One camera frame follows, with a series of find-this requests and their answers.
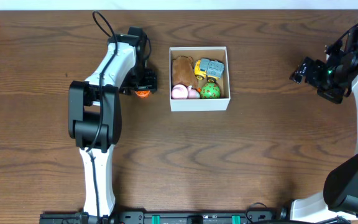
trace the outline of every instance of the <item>pink toy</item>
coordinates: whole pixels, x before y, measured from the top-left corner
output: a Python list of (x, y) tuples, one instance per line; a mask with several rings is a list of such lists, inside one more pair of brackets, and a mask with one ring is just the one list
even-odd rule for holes
[(189, 99), (200, 99), (200, 94), (197, 92), (197, 90), (194, 90), (191, 87), (192, 86), (187, 87), (187, 91), (189, 92), (187, 97)]
[(172, 88), (171, 96), (172, 96), (172, 99), (174, 99), (174, 100), (199, 99), (200, 98), (200, 94), (196, 90), (192, 89), (191, 86), (186, 88), (184, 85), (181, 85), (181, 84), (175, 85)]
[(174, 100), (185, 100), (188, 96), (187, 88), (181, 84), (175, 85), (172, 88), (171, 96)]

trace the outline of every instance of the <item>toy truck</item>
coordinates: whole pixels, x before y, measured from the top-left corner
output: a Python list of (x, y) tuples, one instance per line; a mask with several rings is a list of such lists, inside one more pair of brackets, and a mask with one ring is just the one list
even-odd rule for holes
[(202, 58), (196, 62), (194, 74), (198, 80), (207, 79), (209, 83), (216, 83), (216, 80), (222, 78), (224, 65), (217, 60)]

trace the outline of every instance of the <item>wooden surface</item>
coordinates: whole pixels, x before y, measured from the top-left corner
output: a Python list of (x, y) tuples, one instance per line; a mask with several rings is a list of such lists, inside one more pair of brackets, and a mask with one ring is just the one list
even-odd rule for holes
[[(109, 11), (116, 32), (152, 41), (156, 94), (121, 96), (114, 193), (123, 207), (243, 210), (323, 189), (353, 155), (354, 97), (334, 105), (288, 77), (305, 56), (358, 22), (358, 11)], [(168, 50), (227, 46), (227, 111), (172, 113)], [(83, 165), (68, 136), (68, 86), (106, 53), (90, 11), (0, 12), (0, 223), (37, 223), (85, 200)]]

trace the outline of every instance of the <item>open box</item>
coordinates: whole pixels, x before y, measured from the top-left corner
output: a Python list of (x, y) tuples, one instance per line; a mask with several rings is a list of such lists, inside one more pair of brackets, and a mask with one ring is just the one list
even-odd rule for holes
[[(218, 60), (224, 64), (223, 77), (216, 82), (218, 84), (218, 87), (221, 89), (221, 97), (219, 99), (172, 99), (172, 60), (179, 56), (192, 57), (194, 62), (200, 60), (201, 58), (208, 58), (211, 60)], [(169, 61), (169, 99), (171, 102), (171, 111), (226, 110), (230, 102), (229, 65), (227, 63), (226, 47), (171, 47), (169, 49)], [(198, 88), (202, 88), (206, 83), (206, 78), (204, 80), (198, 80)]]

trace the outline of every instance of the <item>green ball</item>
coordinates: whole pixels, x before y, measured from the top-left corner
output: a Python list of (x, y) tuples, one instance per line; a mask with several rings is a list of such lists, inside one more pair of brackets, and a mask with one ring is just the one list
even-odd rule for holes
[(201, 89), (201, 99), (218, 99), (221, 97), (221, 90), (216, 83), (207, 83)]

